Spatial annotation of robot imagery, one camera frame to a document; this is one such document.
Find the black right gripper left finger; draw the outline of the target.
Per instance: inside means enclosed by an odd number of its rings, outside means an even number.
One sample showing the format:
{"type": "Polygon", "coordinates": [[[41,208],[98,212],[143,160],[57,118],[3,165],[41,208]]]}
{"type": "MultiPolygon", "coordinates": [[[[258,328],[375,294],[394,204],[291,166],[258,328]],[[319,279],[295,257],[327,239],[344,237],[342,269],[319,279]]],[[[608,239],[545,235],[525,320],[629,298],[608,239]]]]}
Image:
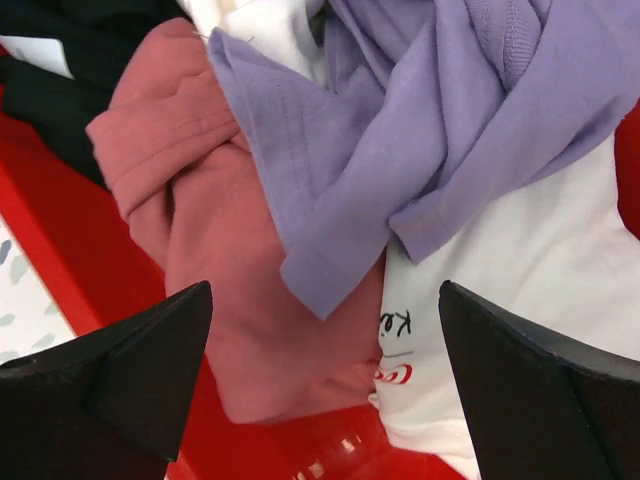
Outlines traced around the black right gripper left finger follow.
{"type": "Polygon", "coordinates": [[[2,478],[164,478],[179,455],[212,311],[202,281],[3,363],[2,478]]]}

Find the lavender purple t-shirt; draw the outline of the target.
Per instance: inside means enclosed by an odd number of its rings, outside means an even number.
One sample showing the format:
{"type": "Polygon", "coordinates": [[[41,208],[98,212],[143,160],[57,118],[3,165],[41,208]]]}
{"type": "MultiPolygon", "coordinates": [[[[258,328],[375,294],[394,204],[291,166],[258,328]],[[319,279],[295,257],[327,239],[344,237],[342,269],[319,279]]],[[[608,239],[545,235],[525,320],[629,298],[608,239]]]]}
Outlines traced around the lavender purple t-shirt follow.
{"type": "Polygon", "coordinates": [[[420,262],[571,165],[639,98],[635,1],[334,1],[328,84],[214,30],[292,294],[328,317],[391,239],[420,262]]]}

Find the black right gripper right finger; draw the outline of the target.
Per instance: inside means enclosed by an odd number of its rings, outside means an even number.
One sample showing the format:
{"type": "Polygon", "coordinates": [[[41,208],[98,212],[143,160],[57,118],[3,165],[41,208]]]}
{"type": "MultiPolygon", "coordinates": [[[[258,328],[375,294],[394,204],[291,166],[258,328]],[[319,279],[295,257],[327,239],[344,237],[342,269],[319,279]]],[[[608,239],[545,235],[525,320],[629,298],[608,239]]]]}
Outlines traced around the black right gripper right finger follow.
{"type": "Polygon", "coordinates": [[[482,478],[638,478],[637,361],[451,281],[439,314],[482,478]]]}

